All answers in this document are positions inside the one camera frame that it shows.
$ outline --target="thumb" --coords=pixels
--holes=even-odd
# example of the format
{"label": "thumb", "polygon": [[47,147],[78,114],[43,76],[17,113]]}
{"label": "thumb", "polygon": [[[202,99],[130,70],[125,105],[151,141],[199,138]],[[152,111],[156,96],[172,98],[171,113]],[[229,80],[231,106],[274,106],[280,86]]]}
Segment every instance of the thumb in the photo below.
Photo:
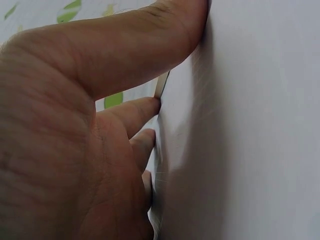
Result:
{"label": "thumb", "polygon": [[141,85],[197,46],[208,0],[159,0],[126,13],[25,31],[9,45],[77,81],[95,100]]}

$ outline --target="green leaf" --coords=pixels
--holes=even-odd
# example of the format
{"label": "green leaf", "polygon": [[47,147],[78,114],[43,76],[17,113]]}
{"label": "green leaf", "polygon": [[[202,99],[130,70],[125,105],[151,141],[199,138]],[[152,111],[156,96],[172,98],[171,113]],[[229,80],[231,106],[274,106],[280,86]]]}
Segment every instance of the green leaf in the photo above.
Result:
{"label": "green leaf", "polygon": [[4,20],[6,20],[11,14],[13,14],[18,6],[18,3],[16,3],[5,15]]}
{"label": "green leaf", "polygon": [[113,106],[122,104],[123,101],[124,101],[124,93],[123,92],[113,94],[113,95],[108,96],[104,99],[104,108],[108,109]]}
{"label": "green leaf", "polygon": [[82,4],[81,0],[76,0],[68,4],[67,6],[65,6],[63,9],[67,10],[67,9],[78,8],[78,7],[81,7],[81,4]]}

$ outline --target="finger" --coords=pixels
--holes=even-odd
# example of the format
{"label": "finger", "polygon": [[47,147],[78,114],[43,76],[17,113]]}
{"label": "finger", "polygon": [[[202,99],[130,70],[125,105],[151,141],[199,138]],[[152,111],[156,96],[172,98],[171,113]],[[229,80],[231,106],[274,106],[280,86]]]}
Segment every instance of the finger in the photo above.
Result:
{"label": "finger", "polygon": [[144,97],[97,112],[97,115],[99,118],[107,117],[110,113],[117,116],[126,129],[128,139],[131,139],[153,116],[159,113],[159,109],[158,99]]}
{"label": "finger", "polygon": [[141,85],[196,47],[208,0],[159,0],[126,13],[45,26],[11,45],[77,81],[95,100]]}
{"label": "finger", "polygon": [[155,140],[156,134],[152,129],[145,129],[130,140],[135,163],[142,173],[148,164]]}
{"label": "finger", "polygon": [[146,201],[145,201],[145,209],[148,211],[152,205],[152,180],[151,180],[151,172],[144,171],[142,174],[142,181],[144,184]]}

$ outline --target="white surface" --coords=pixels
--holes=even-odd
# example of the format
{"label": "white surface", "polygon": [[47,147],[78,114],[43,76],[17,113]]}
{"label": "white surface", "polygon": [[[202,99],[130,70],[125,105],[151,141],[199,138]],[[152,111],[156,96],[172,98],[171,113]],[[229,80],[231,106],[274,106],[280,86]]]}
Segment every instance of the white surface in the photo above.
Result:
{"label": "white surface", "polygon": [[204,40],[162,95],[161,239],[320,239],[319,9],[212,0]]}

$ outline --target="hand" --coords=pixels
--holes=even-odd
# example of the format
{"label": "hand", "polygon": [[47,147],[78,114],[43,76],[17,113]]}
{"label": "hand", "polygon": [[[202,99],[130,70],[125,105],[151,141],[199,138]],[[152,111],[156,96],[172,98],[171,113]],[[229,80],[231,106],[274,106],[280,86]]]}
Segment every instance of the hand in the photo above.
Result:
{"label": "hand", "polygon": [[155,98],[95,101],[173,68],[196,47],[207,0],[162,0],[28,30],[0,52],[0,238],[148,240]]}

